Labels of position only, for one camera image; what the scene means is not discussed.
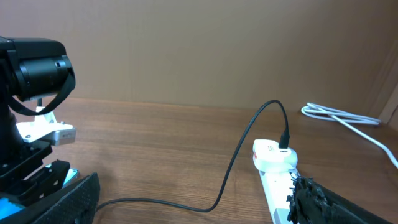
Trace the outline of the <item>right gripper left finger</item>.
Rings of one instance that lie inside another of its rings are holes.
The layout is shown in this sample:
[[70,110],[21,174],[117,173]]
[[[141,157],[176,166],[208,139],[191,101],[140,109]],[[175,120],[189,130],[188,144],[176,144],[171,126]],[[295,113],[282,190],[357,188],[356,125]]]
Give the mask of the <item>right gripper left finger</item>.
[[1,224],[92,224],[100,197],[96,172],[1,220]]

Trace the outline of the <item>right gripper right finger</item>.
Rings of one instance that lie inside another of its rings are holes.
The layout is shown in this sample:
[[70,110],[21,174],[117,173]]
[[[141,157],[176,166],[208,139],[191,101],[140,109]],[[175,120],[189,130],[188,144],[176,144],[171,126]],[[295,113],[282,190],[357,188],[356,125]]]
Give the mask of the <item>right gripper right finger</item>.
[[299,176],[293,185],[287,220],[294,224],[390,224],[312,178]]

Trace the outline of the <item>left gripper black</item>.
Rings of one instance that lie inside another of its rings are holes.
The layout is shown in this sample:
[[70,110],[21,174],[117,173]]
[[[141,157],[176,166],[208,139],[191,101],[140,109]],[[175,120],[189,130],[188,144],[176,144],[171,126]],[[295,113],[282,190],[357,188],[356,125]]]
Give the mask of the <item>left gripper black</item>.
[[49,142],[35,141],[25,143],[8,161],[1,162],[1,197],[29,206],[60,190],[70,163],[57,159],[44,167],[43,158],[51,153]]

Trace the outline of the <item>turquoise Galaxy S25 smartphone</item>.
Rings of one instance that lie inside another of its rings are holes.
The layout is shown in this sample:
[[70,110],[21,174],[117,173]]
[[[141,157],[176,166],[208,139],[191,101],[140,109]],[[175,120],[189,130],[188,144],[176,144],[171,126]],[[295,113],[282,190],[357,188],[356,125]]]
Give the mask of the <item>turquoise Galaxy S25 smartphone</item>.
[[[77,179],[79,176],[79,171],[77,169],[69,169],[67,176],[64,180],[63,186],[66,187],[68,184],[70,184],[74,179]],[[19,205],[16,203],[10,202],[7,198],[1,198],[1,204],[0,204],[0,216],[1,219],[4,219],[6,217],[9,217],[21,210],[23,210],[25,206]]]

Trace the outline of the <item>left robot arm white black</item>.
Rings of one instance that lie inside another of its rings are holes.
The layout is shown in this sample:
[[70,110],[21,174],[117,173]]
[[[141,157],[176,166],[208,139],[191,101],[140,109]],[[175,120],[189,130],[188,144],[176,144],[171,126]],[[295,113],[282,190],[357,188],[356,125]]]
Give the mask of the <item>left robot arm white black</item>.
[[62,43],[46,38],[1,38],[1,197],[25,207],[60,190],[70,169],[43,159],[76,131],[54,109],[76,78]]

